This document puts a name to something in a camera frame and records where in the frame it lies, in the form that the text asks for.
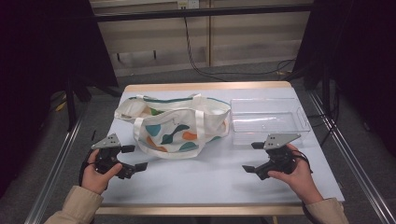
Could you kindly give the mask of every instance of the patterned bag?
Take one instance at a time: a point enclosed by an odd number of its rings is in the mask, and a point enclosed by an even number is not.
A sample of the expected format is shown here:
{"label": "patterned bag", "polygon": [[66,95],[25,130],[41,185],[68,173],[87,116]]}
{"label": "patterned bag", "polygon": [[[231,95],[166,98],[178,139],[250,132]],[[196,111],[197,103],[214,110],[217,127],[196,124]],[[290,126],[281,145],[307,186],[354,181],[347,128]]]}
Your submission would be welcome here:
{"label": "patterned bag", "polygon": [[172,100],[137,95],[116,109],[115,118],[134,124],[134,140],[144,152],[185,159],[228,134],[230,110],[229,104],[201,94]]}

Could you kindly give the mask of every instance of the transparent plastic box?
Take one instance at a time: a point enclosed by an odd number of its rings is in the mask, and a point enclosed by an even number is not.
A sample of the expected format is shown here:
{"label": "transparent plastic box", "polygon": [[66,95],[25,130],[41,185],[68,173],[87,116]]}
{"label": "transparent plastic box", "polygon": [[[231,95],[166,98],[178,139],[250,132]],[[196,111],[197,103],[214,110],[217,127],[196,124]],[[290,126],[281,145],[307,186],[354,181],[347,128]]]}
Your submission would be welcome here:
{"label": "transparent plastic box", "polygon": [[250,146],[263,142],[269,133],[299,133],[304,141],[311,131],[298,99],[232,99],[233,144]]}

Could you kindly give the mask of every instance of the table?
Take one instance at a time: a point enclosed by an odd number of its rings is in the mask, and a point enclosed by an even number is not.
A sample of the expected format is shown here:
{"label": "table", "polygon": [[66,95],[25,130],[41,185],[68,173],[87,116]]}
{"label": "table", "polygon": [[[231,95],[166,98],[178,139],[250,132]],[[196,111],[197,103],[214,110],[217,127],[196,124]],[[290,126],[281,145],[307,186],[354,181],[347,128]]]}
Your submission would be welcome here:
{"label": "table", "polygon": [[[136,94],[160,99],[179,98],[192,93],[229,102],[235,98],[297,98],[288,82],[181,83],[128,86],[120,103]],[[131,123],[114,119],[108,132],[116,133],[122,145],[134,143]],[[313,177],[323,197],[344,197],[310,132],[303,142],[294,143],[310,159]],[[261,150],[237,149],[232,133],[206,144],[192,159],[169,161],[154,158],[137,149],[120,154],[129,164],[148,161],[148,169],[129,179],[113,178],[103,194],[97,214],[134,216],[277,216],[301,215],[300,200],[289,187],[275,179],[261,181],[247,174],[243,164],[268,161]]]}

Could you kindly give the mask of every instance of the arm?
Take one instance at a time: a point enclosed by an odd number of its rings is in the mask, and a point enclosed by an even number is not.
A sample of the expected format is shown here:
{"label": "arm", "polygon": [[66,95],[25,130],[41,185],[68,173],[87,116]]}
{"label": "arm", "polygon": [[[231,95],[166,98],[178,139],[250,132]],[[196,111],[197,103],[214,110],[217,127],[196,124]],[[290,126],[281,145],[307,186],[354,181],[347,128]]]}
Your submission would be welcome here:
{"label": "arm", "polygon": [[[288,144],[295,155],[300,155],[297,147]],[[290,175],[277,171],[270,171],[268,175],[287,183],[290,188],[305,204],[309,215],[315,220],[314,223],[348,223],[343,207],[336,199],[324,200],[314,183],[308,164],[301,160],[295,160],[295,169]]]}
{"label": "arm", "polygon": [[98,152],[99,150],[95,150],[88,158],[90,165],[84,170],[81,187],[74,186],[70,190],[62,211],[52,215],[46,224],[90,223],[93,220],[93,216],[103,200],[100,195],[105,191],[111,177],[122,168],[122,165],[118,163],[104,175],[97,173],[93,162],[95,162]]}

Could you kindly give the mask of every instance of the beige sleeve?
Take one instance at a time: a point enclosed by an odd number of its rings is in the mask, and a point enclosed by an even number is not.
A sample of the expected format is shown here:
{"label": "beige sleeve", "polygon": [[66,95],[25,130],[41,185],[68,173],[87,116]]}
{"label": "beige sleeve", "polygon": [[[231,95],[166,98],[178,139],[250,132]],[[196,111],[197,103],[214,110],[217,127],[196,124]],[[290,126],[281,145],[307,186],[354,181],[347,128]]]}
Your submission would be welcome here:
{"label": "beige sleeve", "polygon": [[319,203],[311,203],[305,206],[311,216],[322,224],[347,224],[344,207],[337,199],[330,198]]}
{"label": "beige sleeve", "polygon": [[51,223],[90,223],[103,197],[87,189],[74,186],[64,201],[62,211],[56,212],[47,221]]}

